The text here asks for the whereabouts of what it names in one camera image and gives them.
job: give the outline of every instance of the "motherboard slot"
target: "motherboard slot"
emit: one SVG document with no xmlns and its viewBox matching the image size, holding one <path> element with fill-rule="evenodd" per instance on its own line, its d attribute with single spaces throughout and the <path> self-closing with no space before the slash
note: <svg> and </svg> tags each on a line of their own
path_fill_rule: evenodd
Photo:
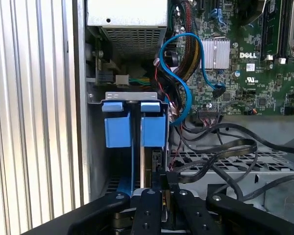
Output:
<svg viewBox="0 0 294 235">
<path fill-rule="evenodd" d="M 292 16 L 292 4 L 291 0 L 283 0 L 282 1 L 282 9 L 281 9 L 281 23 L 280 23 L 280 37 L 279 37 L 279 48 L 278 48 L 278 58 L 279 59 L 287 59 L 287 49 L 288 49 L 288 41 L 290 35 L 290 22 Z"/>
<path fill-rule="evenodd" d="M 269 15 L 269 5 L 270 3 L 267 2 L 266 6 L 265 6 L 265 10 L 262 16 L 262 37 L 261 37 L 261 59 L 262 60 L 266 60 L 267 59 L 267 55 L 265 52 L 265 47 L 267 45 L 267 25 L 268 25 L 268 15 Z"/>
</svg>

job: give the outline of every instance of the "yellow wire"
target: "yellow wire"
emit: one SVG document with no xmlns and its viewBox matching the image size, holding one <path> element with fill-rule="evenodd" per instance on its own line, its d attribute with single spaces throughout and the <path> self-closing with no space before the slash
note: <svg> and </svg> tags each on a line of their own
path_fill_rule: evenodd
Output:
<svg viewBox="0 0 294 235">
<path fill-rule="evenodd" d="M 198 51 L 199 51 L 199 45 L 198 45 L 198 42 L 196 41 L 194 59 L 193 59 L 193 62 L 190 66 L 190 69 L 187 71 L 186 75 L 184 76 L 184 80 L 187 80 L 192 75 L 191 73 L 192 73 L 194 67 L 196 66 L 196 61 L 198 58 Z"/>
</svg>

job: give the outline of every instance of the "capacitor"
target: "capacitor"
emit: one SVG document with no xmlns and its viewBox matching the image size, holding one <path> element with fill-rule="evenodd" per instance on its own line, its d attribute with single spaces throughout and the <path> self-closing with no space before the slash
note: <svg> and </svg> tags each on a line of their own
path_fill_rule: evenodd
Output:
<svg viewBox="0 0 294 235">
<path fill-rule="evenodd" d="M 241 72 L 238 71 L 238 70 L 236 70 L 236 71 L 234 71 L 234 72 L 232 73 L 232 77 L 233 77 L 233 78 L 239 78 L 240 76 L 241 76 Z"/>
<path fill-rule="evenodd" d="M 267 64 L 267 69 L 268 69 L 268 70 L 273 69 L 273 63 Z"/>
</svg>

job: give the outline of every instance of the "green wire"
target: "green wire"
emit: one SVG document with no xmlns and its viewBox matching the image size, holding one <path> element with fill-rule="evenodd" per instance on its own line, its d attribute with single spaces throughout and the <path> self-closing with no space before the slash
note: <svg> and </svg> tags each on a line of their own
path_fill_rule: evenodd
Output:
<svg viewBox="0 0 294 235">
<path fill-rule="evenodd" d="M 129 80 L 129 82 L 137 82 L 137 83 L 139 83 L 139 84 L 146 85 L 146 86 L 149 86 L 149 85 L 150 85 L 150 82 L 143 82 L 143 81 L 140 81 L 140 80 L 138 80 L 138 79 L 133 79 L 133 78 L 131 78 L 131 79 Z"/>
</svg>

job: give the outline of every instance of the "chip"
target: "chip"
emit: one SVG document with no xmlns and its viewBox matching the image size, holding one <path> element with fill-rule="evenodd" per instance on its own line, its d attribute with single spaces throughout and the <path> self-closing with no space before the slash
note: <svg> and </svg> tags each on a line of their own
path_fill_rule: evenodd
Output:
<svg viewBox="0 0 294 235">
<path fill-rule="evenodd" d="M 230 101 L 231 93 L 224 93 L 223 94 L 223 101 Z"/>
<path fill-rule="evenodd" d="M 258 99 L 258 105 L 259 106 L 265 106 L 267 103 L 267 99 L 266 98 L 259 98 Z"/>
</svg>

